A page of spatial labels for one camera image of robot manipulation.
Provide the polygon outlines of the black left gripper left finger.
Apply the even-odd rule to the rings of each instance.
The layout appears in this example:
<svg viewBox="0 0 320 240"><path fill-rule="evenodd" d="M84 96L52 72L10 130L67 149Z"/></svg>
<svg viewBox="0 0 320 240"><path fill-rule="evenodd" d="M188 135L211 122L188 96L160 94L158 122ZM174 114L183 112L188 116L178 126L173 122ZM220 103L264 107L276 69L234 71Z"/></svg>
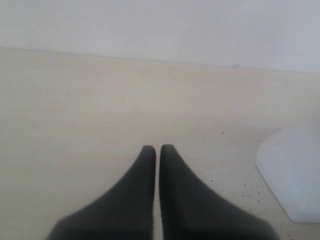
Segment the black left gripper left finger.
<svg viewBox="0 0 320 240"><path fill-rule="evenodd" d="M142 147L126 174L105 194L59 220L49 240L151 240L156 151Z"/></svg>

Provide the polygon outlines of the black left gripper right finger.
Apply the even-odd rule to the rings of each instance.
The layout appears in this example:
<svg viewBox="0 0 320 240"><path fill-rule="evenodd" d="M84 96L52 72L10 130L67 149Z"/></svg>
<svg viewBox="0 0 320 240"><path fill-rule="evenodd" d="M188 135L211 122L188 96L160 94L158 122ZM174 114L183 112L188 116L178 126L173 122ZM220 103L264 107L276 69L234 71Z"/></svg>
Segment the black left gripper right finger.
<svg viewBox="0 0 320 240"><path fill-rule="evenodd" d="M160 151L159 199L165 240L277 240L272 226L205 185L176 148Z"/></svg>

